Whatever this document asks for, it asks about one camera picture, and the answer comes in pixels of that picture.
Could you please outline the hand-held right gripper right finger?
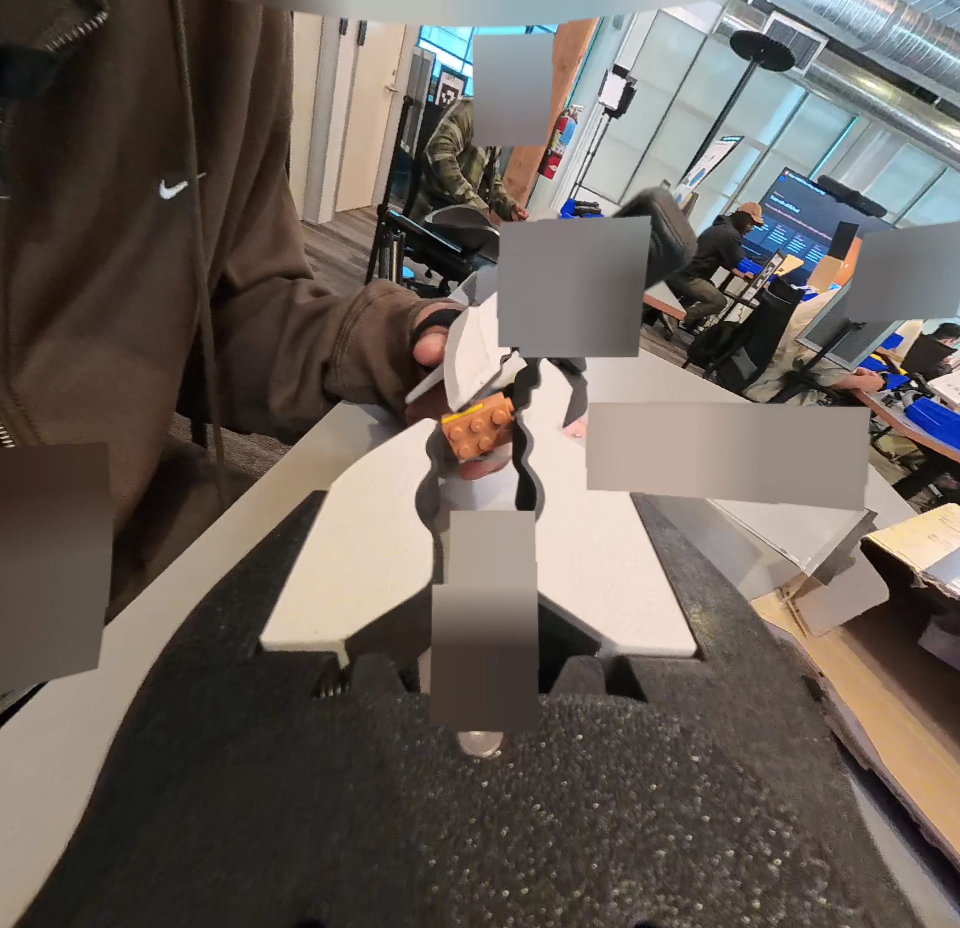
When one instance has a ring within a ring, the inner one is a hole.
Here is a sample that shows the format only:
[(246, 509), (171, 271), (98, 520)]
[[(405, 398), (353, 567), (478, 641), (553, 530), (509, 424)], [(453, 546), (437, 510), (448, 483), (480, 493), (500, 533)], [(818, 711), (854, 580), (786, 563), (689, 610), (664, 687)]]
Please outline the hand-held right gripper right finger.
[(602, 656), (693, 658), (697, 643), (630, 494), (589, 489), (585, 448), (554, 423), (518, 425), (547, 606)]

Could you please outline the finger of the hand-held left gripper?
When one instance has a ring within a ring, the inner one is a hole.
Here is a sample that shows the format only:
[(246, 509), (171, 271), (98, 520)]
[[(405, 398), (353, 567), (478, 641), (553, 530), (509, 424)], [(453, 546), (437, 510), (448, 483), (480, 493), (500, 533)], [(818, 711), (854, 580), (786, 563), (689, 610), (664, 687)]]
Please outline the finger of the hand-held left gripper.
[(500, 392), (519, 373), (519, 355), (499, 345), (498, 293), (458, 314), (447, 334), (444, 357), (406, 397), (405, 418), (457, 413)]
[(539, 363), (552, 365), (566, 384), (564, 415), (560, 429), (569, 438), (584, 438), (587, 434), (587, 411), (589, 410), (588, 383), (585, 377), (586, 361), (578, 358), (552, 357), (546, 359), (523, 360), (518, 371), (518, 430), (523, 438), (532, 438), (530, 424), (530, 404), (532, 393), (541, 384), (546, 369)]

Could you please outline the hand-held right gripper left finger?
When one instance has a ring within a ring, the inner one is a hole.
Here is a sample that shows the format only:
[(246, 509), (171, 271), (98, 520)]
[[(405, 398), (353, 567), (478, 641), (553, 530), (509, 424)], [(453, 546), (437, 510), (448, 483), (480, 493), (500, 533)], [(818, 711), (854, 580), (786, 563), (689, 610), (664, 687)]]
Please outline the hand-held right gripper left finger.
[(260, 634), (264, 651), (346, 657), (351, 639), (429, 592), (439, 432), (438, 421), (421, 420), (332, 483)]

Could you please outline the orange studded plate brick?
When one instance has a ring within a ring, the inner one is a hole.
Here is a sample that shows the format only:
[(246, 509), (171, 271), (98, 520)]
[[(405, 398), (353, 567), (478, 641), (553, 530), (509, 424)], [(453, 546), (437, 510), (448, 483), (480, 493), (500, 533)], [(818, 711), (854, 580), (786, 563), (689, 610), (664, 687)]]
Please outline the orange studded plate brick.
[(459, 462), (467, 462), (509, 443), (514, 411), (510, 397), (497, 392), (460, 412), (441, 417), (441, 430), (453, 456)]

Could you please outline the grey desk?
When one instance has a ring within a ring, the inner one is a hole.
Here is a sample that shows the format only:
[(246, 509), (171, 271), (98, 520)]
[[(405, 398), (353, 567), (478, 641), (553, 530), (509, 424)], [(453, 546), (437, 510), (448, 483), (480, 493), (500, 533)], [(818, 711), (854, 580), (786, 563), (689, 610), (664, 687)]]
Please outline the grey desk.
[(417, 618), (341, 682), (258, 647), (331, 492), (264, 478), (2, 728), (2, 926), (922, 926), (800, 673), (649, 501), (699, 653), (578, 652), (466, 754)]

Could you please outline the person's left hand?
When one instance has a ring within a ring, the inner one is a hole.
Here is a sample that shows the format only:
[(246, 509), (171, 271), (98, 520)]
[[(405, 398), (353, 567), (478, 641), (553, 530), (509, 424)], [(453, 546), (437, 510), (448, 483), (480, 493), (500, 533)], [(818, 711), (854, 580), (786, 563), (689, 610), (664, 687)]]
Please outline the person's left hand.
[(445, 358), (450, 328), (465, 308), (457, 303), (432, 303), (419, 311), (411, 335), (411, 355), (416, 377), (422, 379)]

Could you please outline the black office chair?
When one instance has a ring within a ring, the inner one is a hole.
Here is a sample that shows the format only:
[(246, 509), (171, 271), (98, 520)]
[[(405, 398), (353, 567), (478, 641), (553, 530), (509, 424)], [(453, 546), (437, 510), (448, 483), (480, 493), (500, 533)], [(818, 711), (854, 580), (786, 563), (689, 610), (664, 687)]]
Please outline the black office chair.
[(474, 207), (442, 207), (419, 223), (385, 203), (377, 211), (366, 283), (385, 279), (438, 300), (479, 268), (498, 262), (500, 231)]

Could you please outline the black computer monitor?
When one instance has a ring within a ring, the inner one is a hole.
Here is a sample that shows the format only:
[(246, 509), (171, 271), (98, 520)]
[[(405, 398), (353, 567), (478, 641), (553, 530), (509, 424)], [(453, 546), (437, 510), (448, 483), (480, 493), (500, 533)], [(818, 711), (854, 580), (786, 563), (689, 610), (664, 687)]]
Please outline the black computer monitor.
[(791, 255), (811, 274), (829, 251), (837, 227), (860, 224), (846, 204), (823, 191), (807, 177), (783, 169), (759, 202), (763, 223), (744, 236), (746, 257), (761, 265), (775, 253)]

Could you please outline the red fire extinguisher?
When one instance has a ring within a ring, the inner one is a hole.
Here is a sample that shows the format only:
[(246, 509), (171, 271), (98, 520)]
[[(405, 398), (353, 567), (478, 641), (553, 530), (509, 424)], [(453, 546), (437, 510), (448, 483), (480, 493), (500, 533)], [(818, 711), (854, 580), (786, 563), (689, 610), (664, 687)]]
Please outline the red fire extinguisher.
[(569, 105), (558, 114), (537, 169), (538, 174), (543, 178), (555, 178), (567, 146), (578, 127), (582, 108), (581, 105)]

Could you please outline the fox print instruction booklet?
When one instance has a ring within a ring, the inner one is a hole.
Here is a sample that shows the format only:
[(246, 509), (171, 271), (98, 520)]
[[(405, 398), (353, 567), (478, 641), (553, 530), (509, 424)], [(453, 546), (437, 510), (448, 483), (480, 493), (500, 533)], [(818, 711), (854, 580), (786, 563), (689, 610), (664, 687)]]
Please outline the fox print instruction booklet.
[(645, 496), (748, 600), (779, 591), (805, 634), (824, 635), (888, 602), (861, 547), (877, 513)]

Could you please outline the printed cardboard box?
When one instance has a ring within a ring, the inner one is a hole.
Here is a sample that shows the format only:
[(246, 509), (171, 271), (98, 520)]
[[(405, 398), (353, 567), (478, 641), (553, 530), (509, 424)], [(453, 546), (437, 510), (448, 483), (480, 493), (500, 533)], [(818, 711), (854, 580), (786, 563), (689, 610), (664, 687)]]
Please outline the printed cardboard box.
[(834, 734), (959, 863), (959, 509), (879, 529), (823, 583), (792, 580), (757, 614), (824, 695)]

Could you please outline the silver ventilation duct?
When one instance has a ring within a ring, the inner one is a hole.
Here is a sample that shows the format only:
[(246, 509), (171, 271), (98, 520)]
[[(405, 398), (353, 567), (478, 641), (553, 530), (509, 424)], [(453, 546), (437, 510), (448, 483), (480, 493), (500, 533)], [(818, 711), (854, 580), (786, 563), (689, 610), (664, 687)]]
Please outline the silver ventilation duct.
[(959, 0), (763, 0), (906, 79), (959, 91)]

